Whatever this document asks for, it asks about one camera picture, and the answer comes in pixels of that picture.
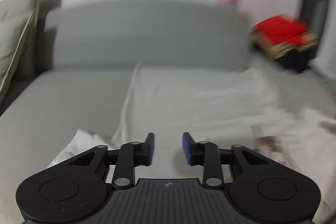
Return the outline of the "white hoodie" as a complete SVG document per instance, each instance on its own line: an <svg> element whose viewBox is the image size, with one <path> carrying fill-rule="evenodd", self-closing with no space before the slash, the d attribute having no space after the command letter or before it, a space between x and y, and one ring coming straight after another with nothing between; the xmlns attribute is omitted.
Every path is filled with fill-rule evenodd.
<svg viewBox="0 0 336 224"><path fill-rule="evenodd" d="M313 73L266 65L243 72L136 65L110 80L103 101L112 105L113 135L81 125L52 164L153 132L153 166L138 168L137 177L199 177L200 168L187 168L182 153L182 134L189 132L221 148L244 145L303 173L322 194L314 221L324 223L335 212L335 101Z"/></svg>

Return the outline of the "grey sofa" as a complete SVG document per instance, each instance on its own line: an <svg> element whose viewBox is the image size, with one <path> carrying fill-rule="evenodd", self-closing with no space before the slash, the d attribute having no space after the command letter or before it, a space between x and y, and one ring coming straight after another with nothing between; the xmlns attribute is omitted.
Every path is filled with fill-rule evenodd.
<svg viewBox="0 0 336 224"><path fill-rule="evenodd" d="M1 107L1 223L20 223L18 185L45 169L79 126L113 135L108 87L136 65L243 72L279 65L252 53L246 14L168 0L112 0L39 21L37 75L13 80Z"/></svg>

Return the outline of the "black folded garment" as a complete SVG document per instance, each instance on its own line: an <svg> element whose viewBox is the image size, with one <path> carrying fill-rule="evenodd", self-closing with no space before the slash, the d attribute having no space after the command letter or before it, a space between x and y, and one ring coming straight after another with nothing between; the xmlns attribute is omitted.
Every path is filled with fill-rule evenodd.
<svg viewBox="0 0 336 224"><path fill-rule="evenodd" d="M297 74L304 73L308 70L309 61L312 60L316 55L316 47L299 52L298 50L290 50L285 56L279 57L272 60L257 44L252 43L253 50L260 52L266 59L272 61L272 63L279 65L282 69L293 71Z"/></svg>

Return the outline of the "red folded garment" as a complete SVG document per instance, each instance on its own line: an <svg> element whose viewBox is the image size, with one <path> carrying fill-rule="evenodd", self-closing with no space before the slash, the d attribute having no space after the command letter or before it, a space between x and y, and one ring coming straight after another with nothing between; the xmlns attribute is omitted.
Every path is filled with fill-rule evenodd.
<svg viewBox="0 0 336 224"><path fill-rule="evenodd" d="M305 37L310 31L307 24L284 14L263 20L256 24L253 29L264 35L273 45L287 43L294 46L303 46L309 43L309 40Z"/></svg>

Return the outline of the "tan folded garment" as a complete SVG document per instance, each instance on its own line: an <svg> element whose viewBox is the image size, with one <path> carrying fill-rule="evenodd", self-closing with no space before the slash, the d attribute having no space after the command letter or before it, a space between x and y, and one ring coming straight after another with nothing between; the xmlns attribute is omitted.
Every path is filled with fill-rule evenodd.
<svg viewBox="0 0 336 224"><path fill-rule="evenodd" d="M302 39L304 40L304 44L299 46L290 44L288 42L273 44L270 39L261 32L252 32L251 34L251 43L258 46L262 52L270 57L271 60L276 60L280 57L283 57L291 50L296 50L298 52L310 50L320 41L320 38L316 37L311 32L303 34Z"/></svg>

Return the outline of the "front grey throw pillow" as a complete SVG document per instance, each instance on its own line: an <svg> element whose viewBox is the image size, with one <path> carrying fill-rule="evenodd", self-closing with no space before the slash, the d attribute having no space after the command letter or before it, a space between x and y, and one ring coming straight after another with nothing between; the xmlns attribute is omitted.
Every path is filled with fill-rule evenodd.
<svg viewBox="0 0 336 224"><path fill-rule="evenodd" d="M1 1L1 101L14 76L35 73L35 44L40 0Z"/></svg>

